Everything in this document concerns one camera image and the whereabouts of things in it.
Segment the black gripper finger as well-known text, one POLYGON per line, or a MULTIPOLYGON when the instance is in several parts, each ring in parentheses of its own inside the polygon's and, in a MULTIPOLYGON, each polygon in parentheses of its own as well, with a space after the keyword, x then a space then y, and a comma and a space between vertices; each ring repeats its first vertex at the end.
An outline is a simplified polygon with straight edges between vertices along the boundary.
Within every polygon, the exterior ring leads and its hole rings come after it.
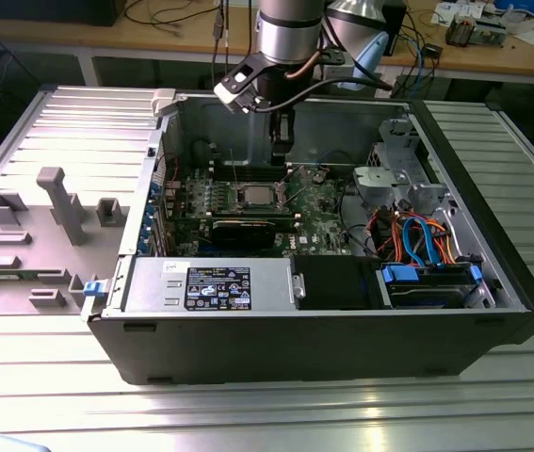
POLYGON ((295 111, 278 110, 269 114, 270 165, 283 166, 295 143, 295 111))

